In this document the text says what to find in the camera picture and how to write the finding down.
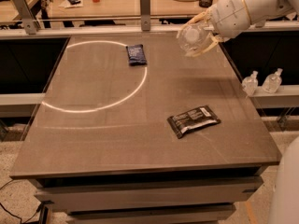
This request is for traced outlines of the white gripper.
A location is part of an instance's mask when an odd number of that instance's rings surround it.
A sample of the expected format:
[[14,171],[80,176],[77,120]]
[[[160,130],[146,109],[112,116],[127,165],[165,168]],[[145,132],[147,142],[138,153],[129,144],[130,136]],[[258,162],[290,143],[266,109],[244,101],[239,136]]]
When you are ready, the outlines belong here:
[[236,38],[250,27],[250,17],[244,0],[219,0],[208,10],[195,15],[183,24],[178,30],[177,37],[186,27],[199,21],[204,22],[203,28],[207,31],[209,20],[217,35],[208,35],[204,45],[200,49],[196,49],[192,53],[192,57],[200,56],[212,50],[223,41]]

